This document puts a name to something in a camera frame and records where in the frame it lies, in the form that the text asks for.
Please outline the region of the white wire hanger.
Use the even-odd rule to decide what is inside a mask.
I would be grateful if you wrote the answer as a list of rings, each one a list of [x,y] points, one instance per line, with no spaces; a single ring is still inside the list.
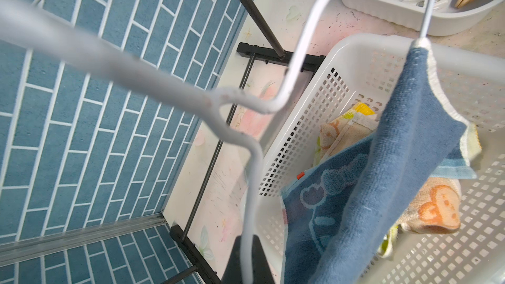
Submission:
[[[196,114],[221,140],[242,146],[251,154],[249,189],[240,247],[241,276],[252,283],[253,227],[259,206],[262,148],[253,137],[231,129],[222,119],[220,108],[238,104],[262,114],[282,109],[294,88],[307,49],[320,16],[330,0],[316,0],[302,31],[297,48],[277,96],[263,101],[241,89],[221,88],[204,92],[163,74],[143,61],[111,47],[94,35],[69,27],[22,0],[1,0],[1,39],[19,46],[38,49],[63,59],[81,70],[98,74],[135,92]],[[435,0],[427,0],[418,39],[427,38]]]

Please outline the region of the yellow green towel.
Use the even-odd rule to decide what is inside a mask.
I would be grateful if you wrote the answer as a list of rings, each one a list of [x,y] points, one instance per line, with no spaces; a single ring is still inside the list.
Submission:
[[[316,142],[313,166],[325,162],[330,157],[354,145],[370,135],[377,128],[375,112],[362,102],[354,104],[351,109],[327,124],[320,126]],[[328,241],[335,235],[339,218],[328,205],[319,206],[314,211],[314,227],[329,227],[328,231],[317,231],[318,249],[321,253],[327,248]]]

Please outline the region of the orange bunny towel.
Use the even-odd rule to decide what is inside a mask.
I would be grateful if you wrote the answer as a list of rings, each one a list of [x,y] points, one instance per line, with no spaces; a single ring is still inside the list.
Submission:
[[[460,179],[475,176],[469,145],[478,137],[464,119],[441,108],[435,119],[420,109],[412,113],[386,108],[370,144],[368,162],[357,190],[387,197],[392,210],[385,222],[420,234],[450,234],[460,228]]]

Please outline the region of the blue bear towel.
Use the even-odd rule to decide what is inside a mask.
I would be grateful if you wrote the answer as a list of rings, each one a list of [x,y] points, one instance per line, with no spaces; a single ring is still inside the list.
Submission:
[[[282,190],[282,282],[354,283],[436,168],[468,160],[468,131],[415,40],[377,130]]]

